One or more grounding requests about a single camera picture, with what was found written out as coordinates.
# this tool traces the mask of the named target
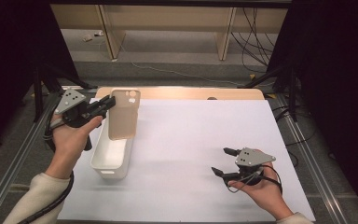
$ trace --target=floor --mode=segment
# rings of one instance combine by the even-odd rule
[[[76,68],[79,70],[86,67],[90,69],[90,63],[93,64],[92,71],[108,70],[111,69],[110,66],[118,66],[119,68],[123,66],[123,73],[125,71],[129,73],[128,71],[131,70],[134,73],[150,73],[161,77],[179,76],[177,82],[167,79],[163,83],[164,85],[170,85],[171,83],[171,85],[235,88],[237,82],[249,82],[253,75],[258,77],[266,69],[265,66],[252,57],[248,55],[242,57],[241,47],[233,37],[230,40],[226,60],[219,61],[214,37],[210,33],[127,32],[118,58],[112,61],[108,56],[103,36],[93,36],[96,32],[99,31],[62,30],[68,49],[76,63]],[[92,35],[93,39],[85,42],[83,41],[85,35]],[[276,38],[276,35],[268,35],[268,38],[263,35],[260,36],[259,40],[264,48],[273,50],[273,43]],[[250,48],[250,50],[261,59],[258,49]],[[257,69],[259,72],[252,72],[244,68],[245,66],[252,70]],[[247,73],[245,76],[241,73],[241,77],[231,74],[221,77],[218,76],[221,71],[218,70],[219,67],[224,67],[228,70],[236,69],[235,71],[246,69]],[[208,70],[208,74],[211,74],[212,77],[203,74],[205,69],[211,69]],[[83,71],[80,74],[84,79],[90,78],[87,77],[87,72]],[[199,80],[198,82],[195,82],[194,79],[188,80],[187,78],[190,77],[198,78]],[[103,81],[106,85],[110,84],[108,80],[103,79]],[[117,79],[116,81],[118,81],[118,85],[138,84],[125,78]],[[156,80],[137,81],[145,85],[160,83]],[[285,93],[274,94],[275,92],[271,89],[272,83],[273,79],[267,80],[257,88],[265,93],[274,115],[277,116],[277,123],[283,141],[292,155],[293,165],[316,216],[316,223],[358,223],[358,198],[335,162],[334,155],[329,153],[328,146],[313,123],[311,114],[308,112],[300,94],[296,98],[298,122],[293,123],[293,120],[286,114],[281,114],[282,108],[286,108],[283,106],[287,105],[288,95]],[[92,97],[93,93],[85,92],[85,94]],[[7,164],[1,161],[11,161],[14,158],[16,148],[19,148],[22,144],[21,139],[24,139],[28,134],[28,130],[32,128],[33,123],[30,119],[32,116],[34,116],[34,102],[33,91],[30,90],[24,97],[24,106],[19,108],[19,111],[13,116],[14,119],[7,126],[4,144],[0,147],[0,179],[8,167]],[[43,172],[44,167],[51,158],[51,153],[45,149],[41,138],[36,139],[34,148],[27,155],[27,160],[22,165],[19,175],[1,205],[0,223],[2,223],[14,203],[27,190],[27,183],[29,183],[30,178],[38,172]],[[322,180],[322,185],[315,184],[315,179]],[[328,189],[331,192],[325,193],[324,189]],[[326,208],[326,204],[331,199],[335,200],[338,208],[341,209],[343,218],[337,219],[335,211],[329,212],[329,209]]]

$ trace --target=person's right hand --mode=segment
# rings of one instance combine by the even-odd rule
[[[272,167],[271,162],[264,165]],[[273,170],[264,167],[264,176],[277,180],[277,175]],[[229,181],[228,184],[247,193],[255,203],[272,214],[277,220],[290,217],[293,212],[284,201],[278,186],[268,180],[262,179],[254,186],[245,185],[240,181]]]

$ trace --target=table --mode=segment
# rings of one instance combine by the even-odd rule
[[[96,97],[111,90],[101,88]],[[66,220],[60,222],[72,218],[94,223],[273,222],[273,217],[250,198],[228,192],[223,181],[212,173],[210,165],[227,171],[235,169],[234,158],[223,153],[227,142],[233,147],[246,142],[249,147],[259,146],[266,153],[278,155],[274,165],[280,171],[283,191],[287,190],[283,197],[293,209],[314,219],[261,91],[166,87],[139,90],[142,100],[138,132],[128,176],[122,180],[102,179],[90,168],[91,154],[84,153],[75,168],[76,182],[59,216]],[[210,97],[219,100],[207,101]],[[152,117],[161,122],[156,123]],[[99,131],[90,135],[94,146]],[[268,141],[260,141],[265,134]]]

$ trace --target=white sleeve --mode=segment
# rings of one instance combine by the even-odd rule
[[[4,224],[19,223],[56,200],[68,187],[70,179],[58,179],[46,174],[36,175],[29,191],[20,198],[7,216]],[[63,203],[40,217],[33,224],[55,223]]]
[[[279,224],[311,224],[312,222],[301,213],[294,213],[290,217],[278,220]]]

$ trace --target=gray carpet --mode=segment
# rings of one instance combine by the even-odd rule
[[[251,81],[250,72],[241,65],[199,65],[199,64],[162,64],[162,63],[139,63],[141,66],[153,66],[155,69],[164,71],[175,71],[181,73],[178,75],[172,72],[162,72],[155,69],[141,69],[131,63],[76,63],[76,69],[82,80],[89,84],[98,86],[197,86],[197,87],[227,87],[235,88],[238,84],[245,84]],[[262,67],[253,66],[251,69],[262,70]],[[272,93],[272,80],[267,80],[259,88],[264,93]],[[60,80],[62,85],[74,85],[67,80]],[[84,92],[88,97],[94,93]],[[32,121],[34,119],[34,98],[33,90],[24,97],[25,105],[19,107],[17,112],[11,116],[11,122],[7,125],[4,134],[1,136],[3,145],[0,146],[0,179],[4,175],[10,161],[14,158],[18,148],[20,148],[22,139],[25,138]],[[277,99],[267,98],[271,109],[280,106]],[[350,184],[342,174],[339,166],[334,159],[329,156],[329,150],[323,137],[313,123],[312,117],[305,107],[305,103],[298,97],[297,102],[300,107],[297,109],[298,124],[304,135],[310,139],[307,141],[312,153],[317,158],[318,164],[327,177],[328,184],[338,198],[343,212],[349,223],[358,223],[358,198],[352,191]],[[280,109],[274,111],[275,115],[281,112]],[[296,140],[293,138],[287,124],[286,118],[278,120],[283,141],[285,144],[292,144]],[[297,175],[301,185],[309,199],[310,205],[316,216],[316,223],[329,224],[334,223],[330,217],[324,201],[315,186],[310,171],[298,151],[296,144],[288,146],[288,150],[293,153],[292,161],[296,167]],[[31,178],[43,172],[48,166],[52,153],[46,149],[42,135],[39,134],[33,149],[30,151],[21,171],[15,181],[15,184],[4,203],[0,208],[0,223],[14,206],[15,202],[27,190]]]

